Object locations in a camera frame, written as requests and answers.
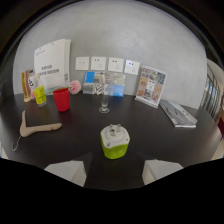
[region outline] brochure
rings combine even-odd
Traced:
[[[158,108],[167,73],[143,65],[136,100]]]

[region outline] poster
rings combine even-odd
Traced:
[[[112,85],[108,85],[107,80],[112,79]],[[109,91],[111,96],[124,96],[125,74],[114,72],[85,72],[84,94],[101,94]]]
[[[157,108],[166,79],[166,72],[143,65],[135,99]]]

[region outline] red cup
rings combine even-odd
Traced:
[[[58,111],[66,111],[69,109],[69,91],[68,89],[60,89],[53,92],[54,101]]]

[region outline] small bottle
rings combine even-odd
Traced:
[[[34,76],[35,76],[34,71],[33,70],[29,70],[29,80],[28,80],[28,83],[29,83],[30,90],[31,90],[31,93],[30,93],[31,100],[35,100],[34,89],[36,88],[36,80],[35,80]]]
[[[38,107],[43,107],[47,103],[47,98],[44,91],[44,82],[40,79],[39,74],[35,75],[35,81],[36,81],[36,88],[34,89],[34,94],[36,102]]]
[[[21,81],[22,81],[22,87],[23,87],[24,102],[29,102],[31,100],[30,95],[28,94],[29,85],[27,83],[26,73],[24,72],[22,72],[21,74]]]

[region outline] magazine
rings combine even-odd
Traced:
[[[197,120],[179,104],[167,100],[160,100],[160,106],[166,112],[175,127],[196,127]]]
[[[143,65],[136,100],[157,108],[166,82],[167,73]]]

